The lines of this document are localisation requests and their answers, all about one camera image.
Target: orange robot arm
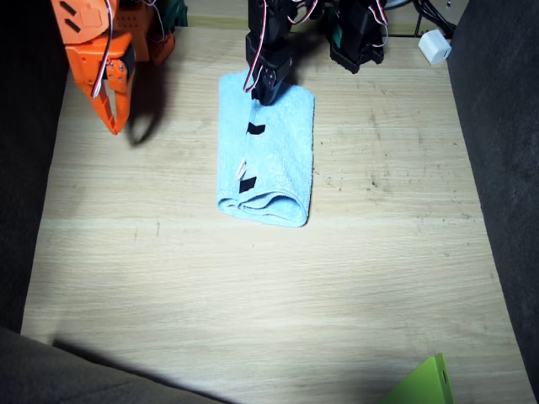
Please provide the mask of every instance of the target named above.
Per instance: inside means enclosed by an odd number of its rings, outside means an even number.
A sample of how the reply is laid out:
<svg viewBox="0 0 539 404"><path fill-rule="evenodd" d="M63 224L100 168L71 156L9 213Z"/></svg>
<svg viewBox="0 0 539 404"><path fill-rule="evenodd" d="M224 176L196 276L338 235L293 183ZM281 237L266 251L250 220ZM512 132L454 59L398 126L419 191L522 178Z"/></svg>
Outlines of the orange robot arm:
<svg viewBox="0 0 539 404"><path fill-rule="evenodd" d="M135 61L162 62L173 50L173 35L148 49L147 32L153 8L133 2L119 8L120 0L51 0L67 59L77 86L113 134L129 117ZM115 92L116 117L102 80Z"/></svg>

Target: folded towel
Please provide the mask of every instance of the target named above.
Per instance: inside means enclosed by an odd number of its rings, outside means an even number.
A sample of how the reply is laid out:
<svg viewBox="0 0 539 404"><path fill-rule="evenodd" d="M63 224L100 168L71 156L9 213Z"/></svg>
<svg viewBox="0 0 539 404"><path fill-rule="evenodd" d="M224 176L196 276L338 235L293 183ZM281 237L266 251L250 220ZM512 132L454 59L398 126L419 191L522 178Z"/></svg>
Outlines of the folded towel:
<svg viewBox="0 0 539 404"><path fill-rule="evenodd" d="M223 213L299 227L309 215L314 97L282 84L268 107L243 92L247 72L221 78L217 206Z"/></svg>

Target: black tape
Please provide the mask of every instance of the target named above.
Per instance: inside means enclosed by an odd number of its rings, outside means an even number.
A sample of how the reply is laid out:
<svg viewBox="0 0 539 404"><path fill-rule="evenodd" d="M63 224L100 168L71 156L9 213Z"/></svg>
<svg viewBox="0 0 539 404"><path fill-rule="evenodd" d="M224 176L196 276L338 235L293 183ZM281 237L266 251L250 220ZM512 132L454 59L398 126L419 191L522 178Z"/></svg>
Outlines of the black tape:
<svg viewBox="0 0 539 404"><path fill-rule="evenodd" d="M252 177L252 178L244 179L243 181L240 181L239 193L249 191L250 189L254 188L255 184L256 184L256 177Z"/></svg>
<svg viewBox="0 0 539 404"><path fill-rule="evenodd" d="M247 132L250 133L251 135L260 135L262 133L264 133L264 131L266 130L266 125L253 125L252 123L249 122L249 126L247 128Z"/></svg>

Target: white power adapter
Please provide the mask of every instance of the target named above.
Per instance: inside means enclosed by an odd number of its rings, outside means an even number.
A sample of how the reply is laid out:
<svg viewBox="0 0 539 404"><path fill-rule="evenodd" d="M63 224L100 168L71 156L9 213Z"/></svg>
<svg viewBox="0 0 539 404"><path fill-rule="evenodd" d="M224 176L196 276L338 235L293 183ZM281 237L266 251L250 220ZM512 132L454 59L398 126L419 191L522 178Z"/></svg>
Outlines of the white power adapter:
<svg viewBox="0 0 539 404"><path fill-rule="evenodd" d="M443 62L451 53L451 45L438 29L424 33L419 48L431 65Z"/></svg>

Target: wooden floor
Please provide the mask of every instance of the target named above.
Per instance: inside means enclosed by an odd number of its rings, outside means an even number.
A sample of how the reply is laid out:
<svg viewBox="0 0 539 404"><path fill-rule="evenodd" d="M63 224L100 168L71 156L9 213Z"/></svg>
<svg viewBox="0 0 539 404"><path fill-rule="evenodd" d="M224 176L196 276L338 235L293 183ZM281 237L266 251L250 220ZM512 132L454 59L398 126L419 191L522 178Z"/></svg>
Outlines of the wooden floor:
<svg viewBox="0 0 539 404"><path fill-rule="evenodd" d="M245 32L177 35L164 89L135 94L165 94L139 146L68 78L24 335L237 403L374 403L439 352L457 402L533 402L446 64L413 39L354 76L326 45L302 63L311 216L285 229L216 207L217 85Z"/></svg>

